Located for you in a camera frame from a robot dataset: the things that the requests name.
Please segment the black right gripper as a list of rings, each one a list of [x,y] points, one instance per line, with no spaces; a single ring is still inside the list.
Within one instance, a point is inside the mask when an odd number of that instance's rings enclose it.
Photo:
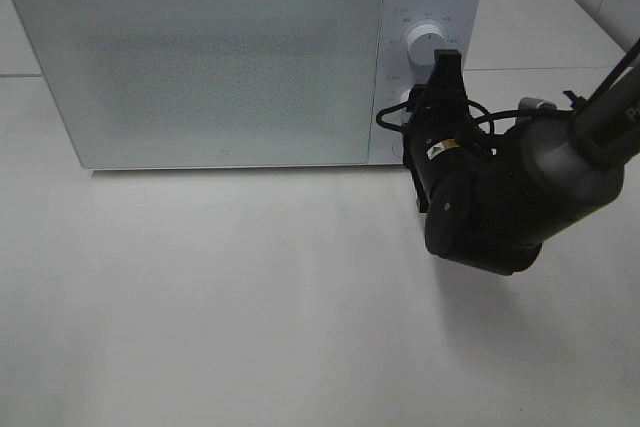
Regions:
[[[418,211],[425,213],[437,185],[445,177],[473,171],[488,159],[482,144],[488,134],[481,128],[488,110],[466,96],[462,54],[436,49],[426,91],[410,93],[409,122],[400,127],[403,164],[410,171]]]

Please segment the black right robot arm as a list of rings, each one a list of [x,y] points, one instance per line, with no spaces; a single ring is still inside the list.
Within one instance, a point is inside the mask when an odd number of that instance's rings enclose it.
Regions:
[[[568,111],[501,112],[482,130],[471,115],[461,56],[439,50],[409,96],[404,164],[425,216],[427,250],[499,275],[529,268],[543,243],[613,202],[639,152],[639,73],[607,81]]]

